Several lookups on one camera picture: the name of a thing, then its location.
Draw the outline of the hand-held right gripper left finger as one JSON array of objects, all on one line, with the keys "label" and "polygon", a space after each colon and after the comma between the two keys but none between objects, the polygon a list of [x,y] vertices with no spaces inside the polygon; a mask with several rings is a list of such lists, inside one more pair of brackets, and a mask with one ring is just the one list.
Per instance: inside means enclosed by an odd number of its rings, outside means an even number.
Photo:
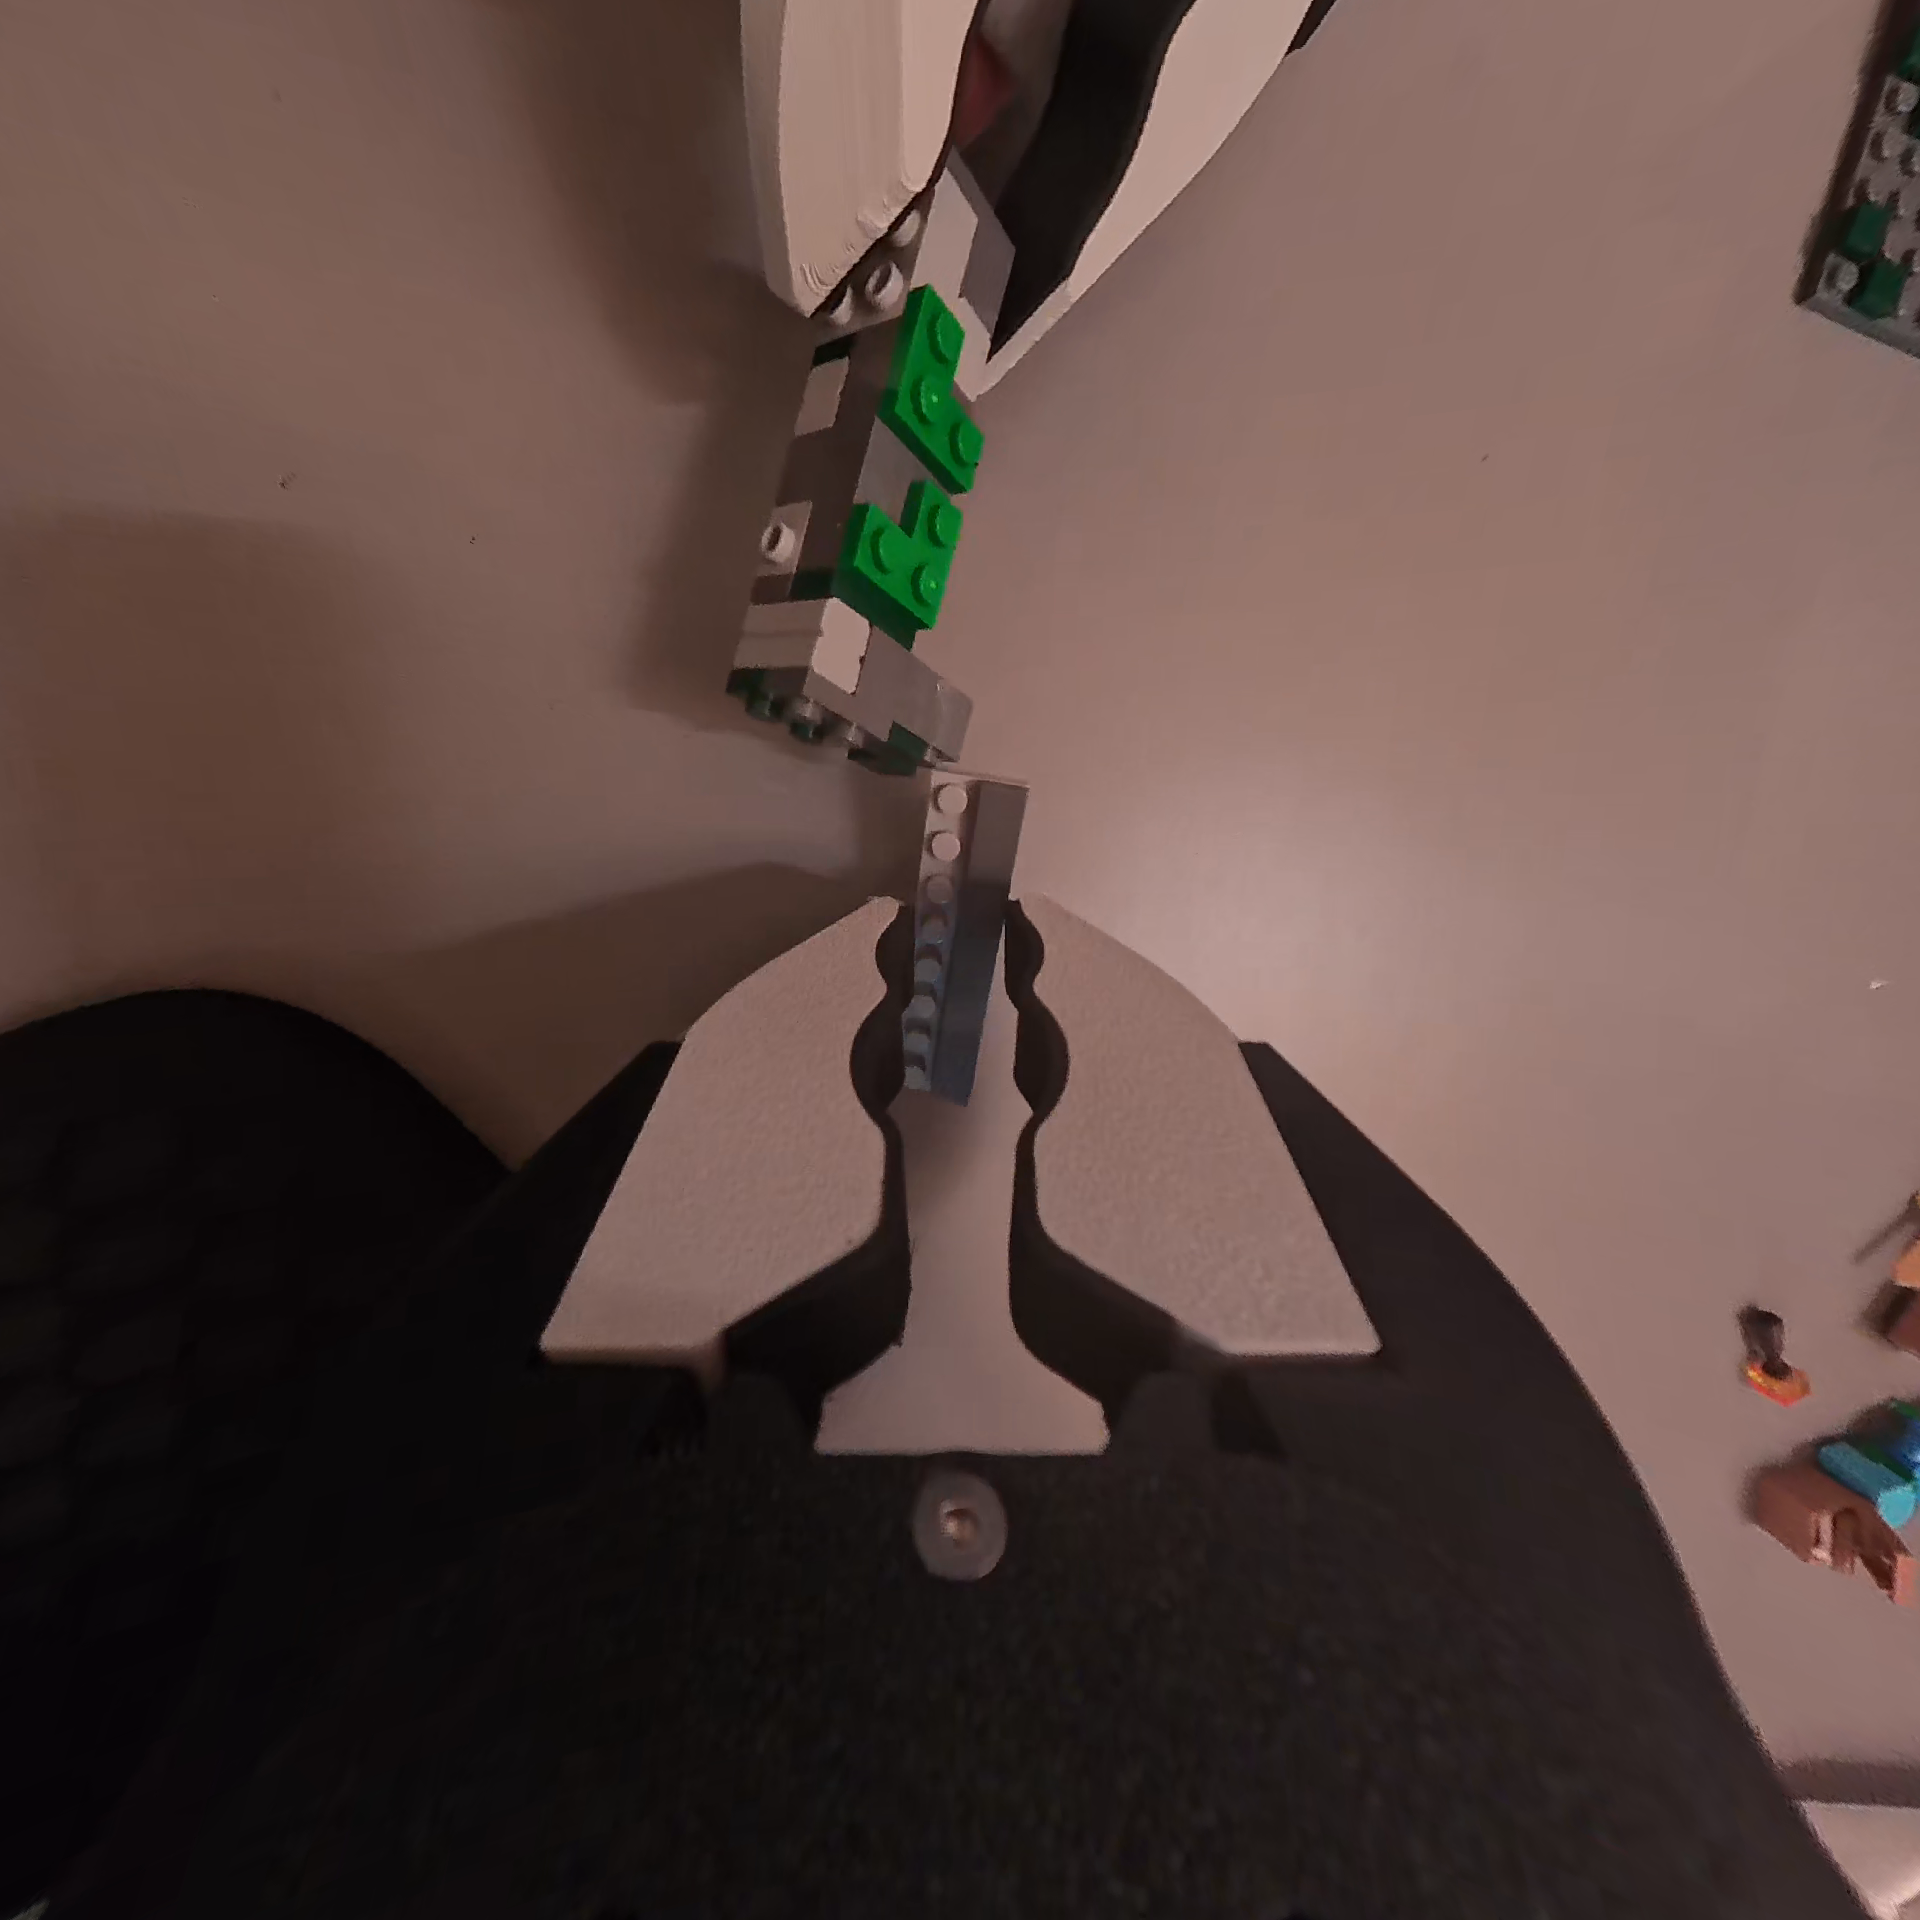
[{"label": "hand-held right gripper left finger", "polygon": [[913,918],[873,897],[738,981],[684,1035],[541,1330],[548,1360],[721,1374],[730,1339],[850,1257],[905,1198]]}]

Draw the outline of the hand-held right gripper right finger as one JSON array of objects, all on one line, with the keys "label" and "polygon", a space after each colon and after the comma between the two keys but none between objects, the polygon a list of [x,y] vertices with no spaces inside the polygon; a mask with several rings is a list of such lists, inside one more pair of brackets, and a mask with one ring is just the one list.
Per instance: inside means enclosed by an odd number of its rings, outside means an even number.
[{"label": "hand-held right gripper right finger", "polygon": [[1234,1034],[1067,909],[1006,923],[1011,1310],[1052,1373],[1364,1360],[1381,1335]]}]

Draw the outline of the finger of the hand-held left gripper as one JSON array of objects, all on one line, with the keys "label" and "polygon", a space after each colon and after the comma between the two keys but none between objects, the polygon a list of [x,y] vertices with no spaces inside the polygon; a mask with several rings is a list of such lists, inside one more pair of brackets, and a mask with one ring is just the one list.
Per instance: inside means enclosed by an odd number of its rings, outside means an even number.
[{"label": "finger of the hand-held left gripper", "polygon": [[978,2],[744,2],[738,47],[760,251],[817,318],[998,112]]},{"label": "finger of the hand-held left gripper", "polygon": [[998,384],[1212,163],[1330,2],[988,6],[1013,91],[976,181],[1013,242],[986,384]]}]

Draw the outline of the long light grey plate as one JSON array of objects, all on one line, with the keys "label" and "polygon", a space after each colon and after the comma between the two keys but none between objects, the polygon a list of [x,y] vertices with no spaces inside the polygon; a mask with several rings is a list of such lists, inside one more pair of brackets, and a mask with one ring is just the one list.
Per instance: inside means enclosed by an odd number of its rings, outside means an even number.
[{"label": "long light grey plate", "polygon": [[933,770],[920,845],[902,1087],[968,1107],[1016,888],[1029,790]]}]

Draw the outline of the grey white brick column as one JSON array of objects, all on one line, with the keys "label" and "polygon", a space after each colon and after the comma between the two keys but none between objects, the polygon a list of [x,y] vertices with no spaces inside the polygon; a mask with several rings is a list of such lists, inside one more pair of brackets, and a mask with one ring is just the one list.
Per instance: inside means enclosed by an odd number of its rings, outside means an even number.
[{"label": "grey white brick column", "polygon": [[914,288],[933,287],[965,323],[958,387],[976,422],[1013,257],[989,200],[952,152],[936,181],[840,287],[822,314],[774,507],[761,529],[732,667],[800,665],[817,657],[829,679],[853,686],[868,638],[883,631],[828,594],[848,514],[859,502],[898,514],[914,480],[937,482],[878,418],[905,303]]}]

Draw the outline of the black quilted wrist rest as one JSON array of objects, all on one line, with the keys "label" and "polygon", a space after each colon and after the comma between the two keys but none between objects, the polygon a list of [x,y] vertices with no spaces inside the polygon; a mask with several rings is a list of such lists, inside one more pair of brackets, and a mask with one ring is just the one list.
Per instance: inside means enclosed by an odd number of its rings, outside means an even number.
[{"label": "black quilted wrist rest", "polygon": [[502,1181],[390,1057],[277,1000],[5,1034],[5,1917],[152,1752],[318,1373]]}]

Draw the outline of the grey green brick tower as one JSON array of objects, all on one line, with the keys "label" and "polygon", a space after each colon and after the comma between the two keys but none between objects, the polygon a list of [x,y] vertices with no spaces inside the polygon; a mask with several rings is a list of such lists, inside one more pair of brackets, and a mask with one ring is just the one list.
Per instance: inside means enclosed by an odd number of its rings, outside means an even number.
[{"label": "grey green brick tower", "polygon": [[1808,314],[1917,358],[1917,21],[1889,15],[1794,291]]}]

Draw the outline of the pile of colourful brick figures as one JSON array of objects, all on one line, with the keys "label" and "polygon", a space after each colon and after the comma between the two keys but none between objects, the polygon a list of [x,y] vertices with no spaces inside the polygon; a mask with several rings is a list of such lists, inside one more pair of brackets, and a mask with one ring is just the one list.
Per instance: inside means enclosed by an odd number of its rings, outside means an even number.
[{"label": "pile of colourful brick figures", "polygon": [[[1864,1248],[1900,1242],[1867,1306],[1864,1330],[1889,1354],[1917,1360],[1917,1192]],[[1786,1320],[1757,1303],[1738,1314],[1741,1382],[1778,1408],[1810,1397],[1810,1378],[1787,1354]],[[1749,1518],[1800,1565],[1851,1578],[1900,1610],[1917,1602],[1917,1399],[1906,1392],[1864,1408],[1842,1432],[1820,1435],[1749,1481]]]}]

